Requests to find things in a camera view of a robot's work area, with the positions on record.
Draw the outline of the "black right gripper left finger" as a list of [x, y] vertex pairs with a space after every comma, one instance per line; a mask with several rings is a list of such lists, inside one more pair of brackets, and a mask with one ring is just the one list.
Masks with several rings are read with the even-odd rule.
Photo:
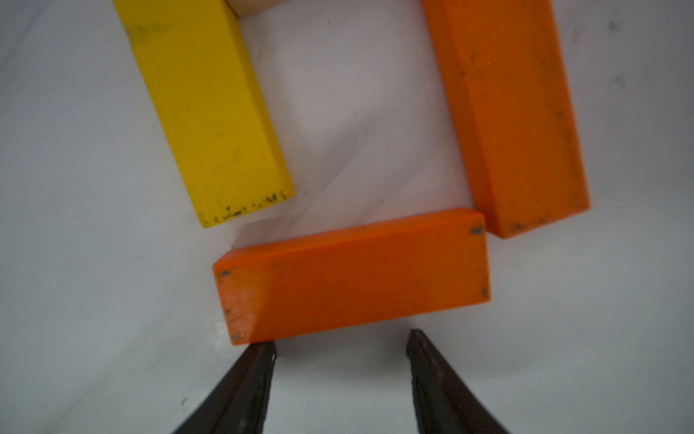
[[273, 341], [249, 345], [175, 434], [261, 433], [276, 358]]

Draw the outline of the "yellow block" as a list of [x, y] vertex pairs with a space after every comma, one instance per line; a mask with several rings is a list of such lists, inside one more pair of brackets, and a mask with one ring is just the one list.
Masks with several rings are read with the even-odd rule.
[[225, 1], [117, 1], [157, 117], [204, 228], [295, 193]]

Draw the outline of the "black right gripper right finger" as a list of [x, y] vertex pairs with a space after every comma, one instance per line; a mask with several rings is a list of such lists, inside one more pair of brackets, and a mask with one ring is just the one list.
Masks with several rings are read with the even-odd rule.
[[420, 433], [508, 433], [422, 330], [410, 331], [407, 356]]

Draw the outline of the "natural wood block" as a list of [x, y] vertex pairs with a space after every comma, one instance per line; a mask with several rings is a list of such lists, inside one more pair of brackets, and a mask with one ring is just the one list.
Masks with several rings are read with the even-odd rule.
[[227, 0], [232, 12], [238, 18], [246, 18], [259, 14], [276, 5], [284, 3], [285, 0]]

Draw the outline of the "orange block front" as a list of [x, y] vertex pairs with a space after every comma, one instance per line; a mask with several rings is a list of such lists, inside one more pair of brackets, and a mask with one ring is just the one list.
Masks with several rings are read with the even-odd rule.
[[229, 251], [213, 274], [235, 345], [491, 298], [484, 217], [464, 208]]

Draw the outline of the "orange block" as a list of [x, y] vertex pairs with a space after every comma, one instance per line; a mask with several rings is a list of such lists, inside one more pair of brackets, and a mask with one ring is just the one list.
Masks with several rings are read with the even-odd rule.
[[475, 208], [508, 239], [590, 206], [548, 1], [422, 5]]
[[229, 251], [213, 274], [235, 345], [491, 298], [484, 217], [464, 208]]

